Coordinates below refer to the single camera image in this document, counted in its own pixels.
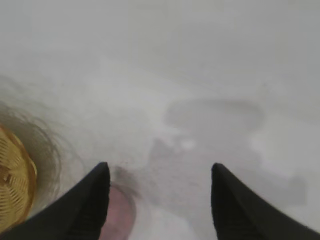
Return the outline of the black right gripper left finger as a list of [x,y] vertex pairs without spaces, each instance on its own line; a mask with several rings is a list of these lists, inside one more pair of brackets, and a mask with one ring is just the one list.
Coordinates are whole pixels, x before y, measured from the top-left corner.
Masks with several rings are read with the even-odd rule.
[[97,240],[106,221],[110,171],[97,164],[57,201],[0,235],[2,240]]

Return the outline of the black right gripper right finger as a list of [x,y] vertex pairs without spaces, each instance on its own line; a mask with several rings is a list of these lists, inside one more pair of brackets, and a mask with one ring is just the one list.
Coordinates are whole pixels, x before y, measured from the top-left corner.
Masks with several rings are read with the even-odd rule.
[[219,240],[318,240],[320,234],[274,208],[223,164],[211,169],[211,212]]

